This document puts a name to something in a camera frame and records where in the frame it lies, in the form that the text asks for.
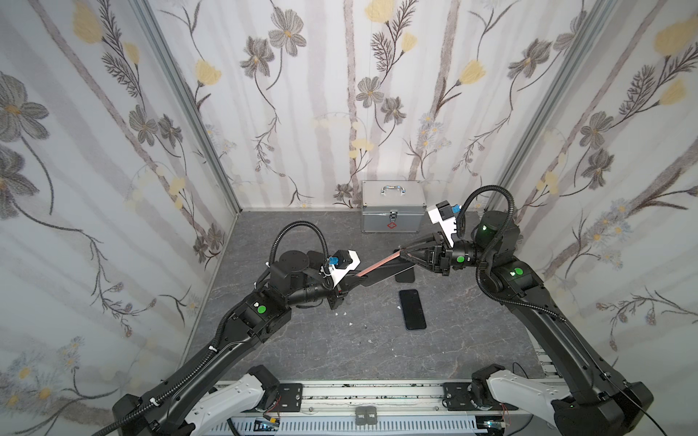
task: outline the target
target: yellow flower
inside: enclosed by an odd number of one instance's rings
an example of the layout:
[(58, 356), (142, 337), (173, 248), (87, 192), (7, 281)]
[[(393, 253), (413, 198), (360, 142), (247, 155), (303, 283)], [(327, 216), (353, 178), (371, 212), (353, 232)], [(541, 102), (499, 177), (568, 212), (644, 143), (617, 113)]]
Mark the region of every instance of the yellow flower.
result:
[(196, 63), (196, 78), (204, 85), (215, 85), (221, 78), (221, 72), (205, 60), (199, 59)]
[(659, 99), (661, 105), (673, 105), (682, 101), (686, 97), (686, 86), (682, 79), (674, 80), (674, 83), (667, 88)]
[(405, 32), (402, 36), (402, 51), (409, 52), (411, 49), (415, 48), (417, 45), (417, 37), (412, 35), (410, 32)]
[(102, 40), (102, 25), (92, 9), (81, 1), (75, 2), (73, 32), (75, 36), (88, 44), (98, 43)]
[(39, 391), (39, 400), (45, 400), (51, 396), (51, 389), (44, 388)]
[(366, 16), (374, 23), (385, 23), (392, 17), (394, 0), (373, 0), (365, 9)]
[(140, 52), (138, 51), (138, 47), (136, 47), (135, 44), (124, 43), (124, 51), (126, 52), (128, 60), (135, 64), (138, 64), (138, 61), (140, 61)]
[(461, 84), (469, 85), (482, 79), (484, 74), (485, 70), (480, 61), (470, 61), (463, 69), (461, 77), (458, 78), (458, 81)]
[(545, 173), (545, 184), (548, 185), (550, 195), (558, 193), (558, 177), (554, 172), (548, 171)]
[(672, 24), (657, 33), (655, 50), (664, 56), (678, 53), (688, 44), (698, 32), (698, 15), (686, 21)]
[(177, 195), (177, 193), (184, 189), (186, 185), (186, 179), (184, 177), (175, 177), (170, 183), (170, 195)]

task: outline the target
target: gray marble surface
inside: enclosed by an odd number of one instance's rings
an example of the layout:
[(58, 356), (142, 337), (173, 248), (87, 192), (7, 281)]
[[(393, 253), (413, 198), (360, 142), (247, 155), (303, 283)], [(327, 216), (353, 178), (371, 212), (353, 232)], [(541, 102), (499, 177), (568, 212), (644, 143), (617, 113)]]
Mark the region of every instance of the gray marble surface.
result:
[[(356, 250), (360, 268), (381, 260), (401, 243), (438, 228), (425, 217), (419, 234), (363, 234), (353, 212), (243, 212), (232, 233), (213, 290), (194, 333), (189, 356), (213, 337), (221, 316), (253, 286), (264, 270), (274, 237), (294, 220), (315, 223), (330, 253)], [(317, 236), (298, 227), (286, 234), (277, 257), (287, 250), (318, 250)], [(338, 310), (327, 302), (294, 309), (292, 319), (253, 350), (223, 379), (237, 379), (264, 364), (279, 379), (470, 378), (490, 363), (518, 361), (530, 377), (543, 376), (524, 326), (475, 284), (472, 269), (437, 276), (416, 268), (415, 283), (388, 279), (356, 287)], [(405, 328), (398, 291), (417, 289), (427, 328)]]

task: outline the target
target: wall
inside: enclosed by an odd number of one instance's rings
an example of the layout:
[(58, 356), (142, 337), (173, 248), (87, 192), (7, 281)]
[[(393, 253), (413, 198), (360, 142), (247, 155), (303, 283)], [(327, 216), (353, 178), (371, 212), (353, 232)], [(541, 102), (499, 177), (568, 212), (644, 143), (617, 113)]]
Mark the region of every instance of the wall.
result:
[(365, 179), (496, 182), (592, 6), (150, 3), (242, 206), (342, 209)]
[(521, 258), (670, 435), (698, 423), (697, 13), (619, 1), (511, 186)]
[(125, 2), (0, 6), (0, 421), (78, 435), (177, 366), (233, 216)]

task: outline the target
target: gray flower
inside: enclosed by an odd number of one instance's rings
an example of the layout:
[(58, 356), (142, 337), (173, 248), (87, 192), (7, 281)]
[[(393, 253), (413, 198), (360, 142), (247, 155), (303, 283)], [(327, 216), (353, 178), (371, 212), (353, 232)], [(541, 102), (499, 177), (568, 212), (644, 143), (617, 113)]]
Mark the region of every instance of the gray flower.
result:
[(15, 195), (34, 195), (39, 189), (20, 171), (24, 158), (16, 151), (0, 145), (0, 220), (17, 216)]
[(274, 60), (274, 52), (269, 46), (269, 41), (261, 38), (252, 39), (248, 36), (245, 53), (250, 56), (250, 59), (240, 62), (240, 66), (245, 69), (247, 77), (254, 77), (258, 68), (263, 75), (269, 75), (269, 62)]
[(400, 112), (401, 108), (402, 103), (400, 103), (399, 97), (386, 98), (383, 102), (383, 106), (380, 108), (380, 111), (385, 113), (385, 118), (383, 119), (383, 122), (387, 123), (388, 121), (395, 118), (395, 123), (400, 124), (402, 120), (407, 116), (406, 113)]
[(15, 141), (21, 130), (35, 140), (45, 140), (48, 131), (36, 120), (47, 116), (45, 107), (27, 102), (27, 89), (23, 83), (0, 73), (0, 141)]
[(351, 193), (354, 190), (351, 186), (349, 186), (349, 183), (345, 184), (337, 184), (337, 194), (334, 195), (334, 198), (342, 200), (343, 198), (351, 198)]
[(160, 124), (160, 133), (162, 134), (163, 139), (170, 140), (172, 148), (175, 147), (175, 141), (179, 140), (181, 142), (181, 127), (174, 127), (172, 125), (172, 120), (166, 114), (163, 114), (163, 117), (160, 118), (160, 122), (158, 124)]
[(523, 60), (509, 64), (510, 71), (507, 76), (513, 79), (522, 72), (526, 77), (532, 76), (535, 66), (547, 61), (550, 57), (550, 44), (549, 41), (539, 41), (536, 38), (526, 50), (522, 51)]
[(577, 32), (579, 31), (579, 27), (581, 27), (581, 23), (584, 22), (586, 19), (586, 11), (583, 10), (578, 16), (574, 17), (572, 22), (570, 23), (570, 30), (572, 33), (560, 33), (555, 39), (555, 44), (553, 44), (553, 50), (557, 50), (558, 52), (561, 50), (566, 50), (569, 48), (569, 46), (572, 45), (572, 41), (574, 41), (574, 37), (577, 35)]
[(223, 245), (223, 233), (216, 228), (216, 223), (211, 223), (207, 240), (212, 250), (218, 250)]
[(609, 155), (608, 151), (599, 149), (596, 153), (589, 156), (589, 168), (581, 173), (582, 177), (591, 177), (589, 189), (596, 189), (606, 184), (604, 180), (604, 171), (611, 171), (614, 155)]
[(377, 91), (380, 86), (378, 80), (380, 79), (377, 76), (373, 79), (364, 77), (359, 82), (358, 87), (361, 92), (356, 96), (356, 99), (358, 101), (363, 100), (364, 107), (371, 107), (372, 104), (378, 104), (383, 101), (383, 93)]
[(155, 144), (153, 134), (158, 132), (158, 124), (154, 119), (145, 119), (145, 112), (140, 105), (135, 106), (135, 110), (128, 113), (128, 124), (133, 130), (138, 131), (138, 142), (141, 144), (148, 141), (148, 145)]
[(201, 309), (202, 302), (203, 299), (200, 296), (190, 295), (189, 301), (186, 304), (186, 315), (190, 318), (195, 317), (196, 314), (199, 313), (199, 309)]
[(296, 56), (298, 54), (296, 45), (306, 46), (305, 38), (298, 34), (303, 29), (303, 20), (293, 10), (287, 9), (284, 15), (283, 11), (275, 6), (272, 22), (280, 30), (269, 31), (269, 42), (276, 48), (282, 48), (285, 45), (286, 52)]
[(194, 243), (194, 253), (199, 255), (199, 263), (203, 263), (206, 260), (206, 250), (208, 249), (209, 244), (206, 243), (206, 239), (203, 236), (197, 236)]
[(589, 144), (595, 149), (599, 148), (606, 142), (601, 133), (609, 130), (613, 123), (612, 116), (606, 116), (606, 112), (596, 112), (589, 119), (589, 125), (583, 126), (580, 130), (584, 137), (579, 141), (579, 145), (585, 147)]

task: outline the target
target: black phone case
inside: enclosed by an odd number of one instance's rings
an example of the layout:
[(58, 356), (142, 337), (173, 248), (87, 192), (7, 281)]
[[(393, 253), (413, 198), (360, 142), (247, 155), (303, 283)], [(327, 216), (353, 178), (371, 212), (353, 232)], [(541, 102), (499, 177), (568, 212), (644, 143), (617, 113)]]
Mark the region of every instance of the black phone case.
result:
[(400, 304), (402, 305), (402, 316), (405, 320), (407, 330), (424, 330), (426, 320), (422, 301), (419, 299), (417, 290), (401, 290), (399, 292)]

